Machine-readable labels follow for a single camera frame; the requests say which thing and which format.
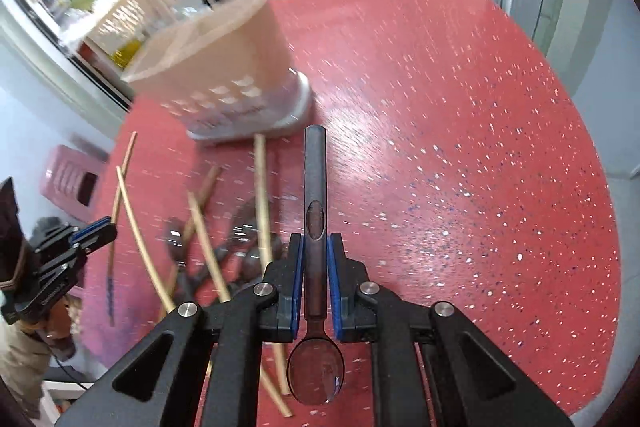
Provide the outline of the beige utensil holder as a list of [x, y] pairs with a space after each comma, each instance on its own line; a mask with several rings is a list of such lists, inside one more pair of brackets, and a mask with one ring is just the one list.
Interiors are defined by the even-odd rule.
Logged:
[[122, 79], [201, 144], [288, 134], [312, 107], [271, 0], [221, 0], [157, 31]]

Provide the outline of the pink plastic stool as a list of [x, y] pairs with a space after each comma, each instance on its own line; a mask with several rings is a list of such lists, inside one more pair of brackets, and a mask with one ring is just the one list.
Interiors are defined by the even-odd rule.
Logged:
[[52, 148], [43, 177], [40, 194], [70, 217], [89, 222], [93, 195], [105, 162], [65, 145]]

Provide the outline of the beige storage cart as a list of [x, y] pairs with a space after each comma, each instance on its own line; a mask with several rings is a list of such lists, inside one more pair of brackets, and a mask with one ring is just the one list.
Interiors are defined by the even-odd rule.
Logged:
[[71, 51], [91, 50], [122, 72], [152, 35], [206, 8], [204, 0], [94, 0], [62, 33]]

